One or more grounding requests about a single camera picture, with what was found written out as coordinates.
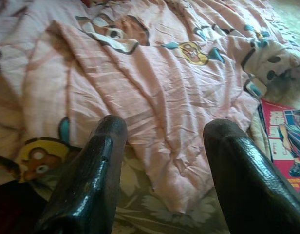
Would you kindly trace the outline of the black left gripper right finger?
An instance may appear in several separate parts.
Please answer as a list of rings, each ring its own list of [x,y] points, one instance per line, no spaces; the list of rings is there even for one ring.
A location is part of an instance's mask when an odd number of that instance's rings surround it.
[[[232,234],[300,234],[300,195],[236,123],[213,120],[203,138]]]

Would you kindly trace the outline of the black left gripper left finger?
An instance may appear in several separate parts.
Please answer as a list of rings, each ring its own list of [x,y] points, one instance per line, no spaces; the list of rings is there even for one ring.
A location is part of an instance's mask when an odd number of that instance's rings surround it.
[[[34,227],[36,234],[110,234],[117,206],[126,122],[103,117],[68,165]]]

